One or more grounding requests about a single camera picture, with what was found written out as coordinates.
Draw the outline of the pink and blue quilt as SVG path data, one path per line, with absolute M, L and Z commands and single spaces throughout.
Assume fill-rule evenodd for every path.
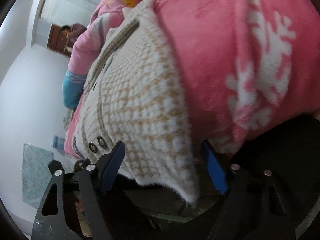
M 75 41 L 67 72 L 62 83 L 63 104 L 76 109 L 83 93 L 87 74 L 99 56 L 111 28 L 124 20 L 122 9 L 134 8 L 142 0 L 101 0 L 93 12 L 87 30 Z

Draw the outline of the pink floral fleece blanket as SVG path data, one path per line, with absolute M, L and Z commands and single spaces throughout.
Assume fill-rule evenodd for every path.
M 208 140 L 234 154 L 246 140 L 319 111 L 319 13 L 311 0 L 156 0 L 153 9 L 183 87 L 191 150 Z M 80 158 L 72 140 L 83 93 L 65 144 Z

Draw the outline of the brown wooden door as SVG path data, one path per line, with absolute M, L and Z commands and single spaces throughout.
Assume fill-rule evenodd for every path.
M 60 26 L 52 24 L 48 37 L 47 48 L 59 54 L 71 57 L 71 42 L 66 35 L 60 33 L 60 28 Z

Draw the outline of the teal floor mat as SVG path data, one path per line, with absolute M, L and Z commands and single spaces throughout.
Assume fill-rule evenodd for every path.
M 52 177 L 48 165 L 53 157 L 51 151 L 31 144 L 23 145 L 22 200 L 36 209 Z

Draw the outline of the beige white houndstooth garment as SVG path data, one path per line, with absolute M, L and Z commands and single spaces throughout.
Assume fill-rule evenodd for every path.
M 187 106 L 155 2 L 124 9 L 121 25 L 108 32 L 87 76 L 72 148 L 95 163 L 122 141 L 120 174 L 167 186 L 192 203 L 199 182 Z

